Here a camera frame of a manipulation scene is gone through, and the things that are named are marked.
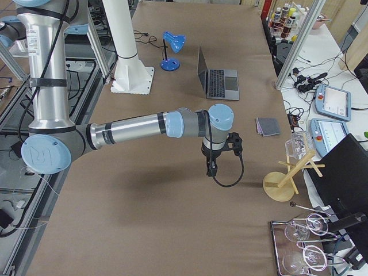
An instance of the table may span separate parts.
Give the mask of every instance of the table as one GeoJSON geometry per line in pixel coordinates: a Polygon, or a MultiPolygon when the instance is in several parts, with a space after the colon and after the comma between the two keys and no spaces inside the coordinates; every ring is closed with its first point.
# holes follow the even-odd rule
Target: table
{"type": "MultiPolygon", "coordinates": [[[[307,41],[305,42],[300,56],[297,59],[295,66],[298,68],[301,67],[309,67],[305,70],[302,70],[301,74],[304,76],[314,75],[317,76],[321,73],[328,72],[327,79],[329,80],[329,85],[345,89],[351,92],[352,96],[352,107],[355,108],[367,108],[368,107],[368,95],[367,92],[362,87],[359,80],[354,79],[349,71],[343,72],[339,65],[339,59],[336,59],[335,62],[330,61],[326,62],[322,65],[315,66],[317,64],[322,63],[325,60],[330,58],[334,58],[340,53],[340,48],[332,37],[331,33],[327,29],[325,25],[322,25],[320,29],[311,30],[310,35],[308,36],[307,41]]],[[[293,87],[293,81],[289,77],[287,82],[285,83],[285,88],[282,89],[282,96],[284,100],[288,101],[292,107],[301,107],[305,110],[308,110],[309,105],[304,102],[300,97],[307,97],[307,100],[312,99],[312,95],[306,96],[305,94],[300,94],[298,96],[298,92],[296,89],[290,89],[293,87]]],[[[289,108],[289,104],[285,102],[285,108],[289,108]]],[[[300,127],[304,130],[309,131],[309,122],[311,118],[327,118],[326,116],[320,115],[316,113],[316,109],[314,103],[312,104],[312,108],[310,109],[310,113],[304,114],[301,116],[301,121],[299,122],[300,127]]],[[[368,111],[352,111],[352,119],[347,122],[347,126],[349,131],[356,137],[357,140],[366,140],[363,133],[368,130],[368,111]]],[[[368,149],[368,143],[362,143],[366,149],[368,149]]],[[[304,179],[306,185],[308,187],[309,198],[312,203],[312,206],[323,206],[322,200],[320,199],[316,188],[313,185],[312,180],[310,179],[307,172],[304,173],[304,179]]],[[[339,255],[344,256],[348,253],[349,250],[343,250],[339,252],[339,255]]],[[[338,271],[342,271],[344,266],[337,266],[338,271]]],[[[368,274],[368,265],[364,265],[358,271],[347,271],[344,275],[367,275],[368,274]]]]}
{"type": "MultiPolygon", "coordinates": [[[[257,8],[243,5],[142,2],[133,27],[156,36],[185,34],[174,72],[159,68],[161,50],[137,44],[154,66],[150,95],[112,94],[106,86],[91,122],[174,110],[198,110],[205,99],[197,76],[198,44],[209,67],[237,69],[240,101],[233,131],[243,138],[245,176],[224,189],[205,176],[201,139],[155,136],[89,153],[73,163],[28,275],[276,274],[269,221],[301,213],[263,191],[263,176],[286,169],[290,128],[257,8]],[[275,117],[282,134],[261,137],[256,117],[275,117]]],[[[240,174],[238,158],[218,158],[218,179],[240,174]]],[[[294,200],[309,205],[298,183],[294,200]]]]}

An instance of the glass cup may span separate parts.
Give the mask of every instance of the glass cup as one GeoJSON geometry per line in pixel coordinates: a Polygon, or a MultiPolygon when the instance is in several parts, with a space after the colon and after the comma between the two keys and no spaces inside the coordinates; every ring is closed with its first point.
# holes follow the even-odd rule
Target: glass cup
{"type": "Polygon", "coordinates": [[[327,220],[317,213],[311,213],[306,218],[294,218],[285,227],[284,233],[291,242],[320,242],[320,240],[312,241],[308,239],[311,233],[317,236],[328,233],[327,220]]]}
{"type": "Polygon", "coordinates": [[[327,257],[316,246],[306,246],[303,252],[293,251],[283,257],[282,265],[290,275],[314,275],[309,269],[322,271],[327,267],[327,257]]]}

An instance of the bottle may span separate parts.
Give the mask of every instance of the bottle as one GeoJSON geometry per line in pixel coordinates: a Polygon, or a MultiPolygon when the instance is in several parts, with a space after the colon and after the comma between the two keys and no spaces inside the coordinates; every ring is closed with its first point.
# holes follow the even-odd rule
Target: bottle
{"type": "Polygon", "coordinates": [[[297,25],[298,30],[301,28],[301,25],[304,22],[305,16],[306,16],[305,8],[301,7],[299,9],[299,20],[298,20],[298,25],[297,25]]]}
{"type": "Polygon", "coordinates": [[[286,22],[288,18],[288,14],[289,14],[289,5],[285,4],[285,6],[282,8],[282,11],[281,11],[281,19],[280,19],[281,23],[286,22]]]}
{"type": "Polygon", "coordinates": [[[295,7],[291,7],[289,9],[289,13],[287,14],[289,17],[293,15],[293,13],[295,13],[297,11],[297,9],[295,7]]]}
{"type": "Polygon", "coordinates": [[[276,13],[276,12],[279,12],[279,13],[278,13],[278,15],[279,15],[279,14],[281,15],[281,8],[280,8],[280,7],[277,7],[276,11],[274,11],[274,12],[272,13],[271,18],[270,18],[270,20],[269,20],[269,27],[272,27],[272,25],[273,25],[274,18],[275,18],[275,13],[276,13]]]}
{"type": "Polygon", "coordinates": [[[295,23],[295,16],[290,16],[289,19],[287,20],[285,27],[283,27],[282,33],[281,33],[281,38],[285,39],[287,38],[287,36],[289,35],[290,31],[292,30],[293,26],[295,23]]]}
{"type": "Polygon", "coordinates": [[[281,18],[281,8],[278,7],[275,11],[274,18],[272,19],[270,26],[273,27],[274,23],[280,22],[280,18],[281,18]]]}
{"type": "Polygon", "coordinates": [[[295,12],[295,13],[292,14],[292,16],[295,17],[295,22],[294,22],[293,28],[296,28],[297,25],[298,25],[299,19],[300,19],[299,13],[298,12],[295,12]]]}

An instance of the tablet screen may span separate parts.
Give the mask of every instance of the tablet screen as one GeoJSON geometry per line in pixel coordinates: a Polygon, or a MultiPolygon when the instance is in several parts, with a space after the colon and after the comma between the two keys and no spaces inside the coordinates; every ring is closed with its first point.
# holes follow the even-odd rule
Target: tablet screen
{"type": "Polygon", "coordinates": [[[330,87],[325,88],[324,110],[347,117],[348,94],[330,87]]]}
{"type": "Polygon", "coordinates": [[[318,121],[327,152],[335,147],[346,136],[340,122],[318,121]]]}

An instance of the black monitor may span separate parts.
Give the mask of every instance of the black monitor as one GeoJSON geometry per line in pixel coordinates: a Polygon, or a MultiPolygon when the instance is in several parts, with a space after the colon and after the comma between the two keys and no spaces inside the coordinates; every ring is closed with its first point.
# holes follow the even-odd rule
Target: black monitor
{"type": "MultiPolygon", "coordinates": [[[[368,216],[368,152],[352,134],[348,134],[319,164],[323,176],[313,169],[308,173],[323,203],[330,205],[341,220],[362,212],[368,216]]],[[[347,227],[363,259],[368,262],[368,221],[347,227]]]]}

